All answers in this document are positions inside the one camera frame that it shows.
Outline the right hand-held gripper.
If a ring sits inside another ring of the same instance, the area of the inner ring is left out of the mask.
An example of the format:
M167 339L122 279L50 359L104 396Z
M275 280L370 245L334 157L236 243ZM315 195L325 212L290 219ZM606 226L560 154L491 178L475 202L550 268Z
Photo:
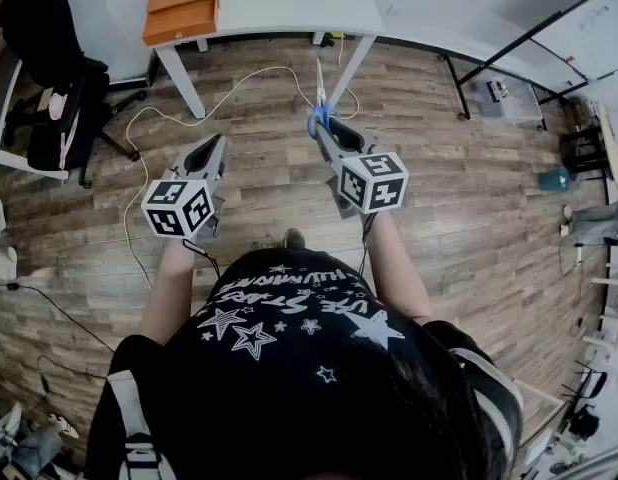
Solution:
M372 138L336 118L330 130L316 123L313 138L334 173L327 184L342 219L402 205L409 173L395 152L373 152Z

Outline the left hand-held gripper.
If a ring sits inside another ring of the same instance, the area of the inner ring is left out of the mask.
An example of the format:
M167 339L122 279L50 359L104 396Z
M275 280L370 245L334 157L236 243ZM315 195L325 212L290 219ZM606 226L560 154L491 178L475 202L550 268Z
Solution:
M212 135L181 154L175 168L151 182L141 203L158 237L216 237L223 201L214 195L225 170L227 138Z

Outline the blue handled scissors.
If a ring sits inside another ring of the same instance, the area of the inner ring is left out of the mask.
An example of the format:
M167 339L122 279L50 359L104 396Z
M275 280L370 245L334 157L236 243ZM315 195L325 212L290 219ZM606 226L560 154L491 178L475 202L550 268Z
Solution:
M330 127L331 118L339 118L340 114L327 98L320 60L316 60L316 103L313 112L307 121L307 131L311 138L317 137L316 127L321 123Z

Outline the orange cardboard box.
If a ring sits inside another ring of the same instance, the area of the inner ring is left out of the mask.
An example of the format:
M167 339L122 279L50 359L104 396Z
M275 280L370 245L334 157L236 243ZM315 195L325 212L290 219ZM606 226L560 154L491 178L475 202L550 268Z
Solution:
M143 41L155 47L217 31L220 0L148 0Z

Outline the person's right forearm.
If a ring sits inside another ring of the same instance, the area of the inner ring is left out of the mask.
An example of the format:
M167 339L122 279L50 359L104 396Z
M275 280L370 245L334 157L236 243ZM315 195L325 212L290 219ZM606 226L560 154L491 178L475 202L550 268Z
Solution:
M418 324L433 321L430 297L392 215L385 211L361 219L377 298Z

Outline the person's left forearm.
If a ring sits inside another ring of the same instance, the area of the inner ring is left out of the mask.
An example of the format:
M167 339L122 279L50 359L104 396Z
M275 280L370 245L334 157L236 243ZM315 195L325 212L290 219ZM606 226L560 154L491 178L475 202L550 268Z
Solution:
M165 345L190 319L195 254L180 241L165 242L143 311L140 334Z

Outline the pink white bag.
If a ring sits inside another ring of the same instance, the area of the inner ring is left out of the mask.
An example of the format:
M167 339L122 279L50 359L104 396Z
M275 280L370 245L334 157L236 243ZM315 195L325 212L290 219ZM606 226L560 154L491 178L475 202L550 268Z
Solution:
M59 121L65 110L69 109L67 103L68 96L61 96L58 93L53 93L49 100L48 112L52 121ZM65 169L66 157L72 146L73 139L77 130L80 110L77 110L75 116L70 119L70 127L68 132L60 133L60 153L59 153L59 168Z

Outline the black office chair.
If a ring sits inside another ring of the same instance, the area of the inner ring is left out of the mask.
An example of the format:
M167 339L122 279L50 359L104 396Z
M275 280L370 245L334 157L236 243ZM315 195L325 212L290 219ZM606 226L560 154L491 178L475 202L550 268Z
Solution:
M68 0L3 0L0 28L7 46L41 88L32 97L9 104L1 143L11 146L16 130L28 128L28 164L38 170L60 171L60 133L69 131L70 119L80 110L64 169L79 171L80 186L92 187L86 170L98 139L132 162L140 159L137 150L126 149L110 137L105 126L132 102L145 100L147 92L136 91L115 105L106 102L108 66L83 52ZM69 109L59 121L52 121L48 112L53 93L68 96Z

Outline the teal cup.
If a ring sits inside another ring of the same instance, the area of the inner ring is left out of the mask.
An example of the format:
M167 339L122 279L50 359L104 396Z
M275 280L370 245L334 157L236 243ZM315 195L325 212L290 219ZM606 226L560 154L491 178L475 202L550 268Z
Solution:
M570 183L569 171L564 166L538 174L538 188L543 192L567 192Z

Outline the black stool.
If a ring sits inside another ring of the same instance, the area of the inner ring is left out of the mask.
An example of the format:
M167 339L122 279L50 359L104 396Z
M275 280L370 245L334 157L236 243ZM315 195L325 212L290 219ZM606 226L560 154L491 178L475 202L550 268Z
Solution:
M609 167L600 126L562 135L559 139L559 153L562 165L572 177Z

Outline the black star print shirt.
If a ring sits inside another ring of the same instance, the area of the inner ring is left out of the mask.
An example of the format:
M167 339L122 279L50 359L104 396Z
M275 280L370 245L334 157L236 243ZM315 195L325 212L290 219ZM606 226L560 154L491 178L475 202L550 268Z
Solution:
M129 336L110 370L177 480L505 480L521 437L517 387L470 336L306 249L242 256L168 343Z

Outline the grey cloth heap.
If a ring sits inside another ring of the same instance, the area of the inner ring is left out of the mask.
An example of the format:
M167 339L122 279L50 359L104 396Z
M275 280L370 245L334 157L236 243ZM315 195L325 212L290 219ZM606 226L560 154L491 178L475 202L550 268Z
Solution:
M583 245L618 246L618 201L577 211L565 205L563 214L561 237L574 237Z

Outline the whiteboard on black stand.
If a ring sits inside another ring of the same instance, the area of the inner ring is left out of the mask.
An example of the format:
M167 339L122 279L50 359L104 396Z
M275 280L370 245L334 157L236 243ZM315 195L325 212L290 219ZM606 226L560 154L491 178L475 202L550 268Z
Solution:
M496 64L505 56L530 43L548 54L576 77L574 82L563 82L558 89L534 78L498 68ZM566 10L560 10L520 37L497 51L464 76L460 77L448 53L439 59L449 68L462 110L457 114L461 121L471 119L471 112L465 96L464 86L486 71L493 71L515 79L531 88L531 94L538 90L545 93L536 98L536 104L545 105L553 101L564 102L572 93L601 82L618 72L618 0L580 0Z

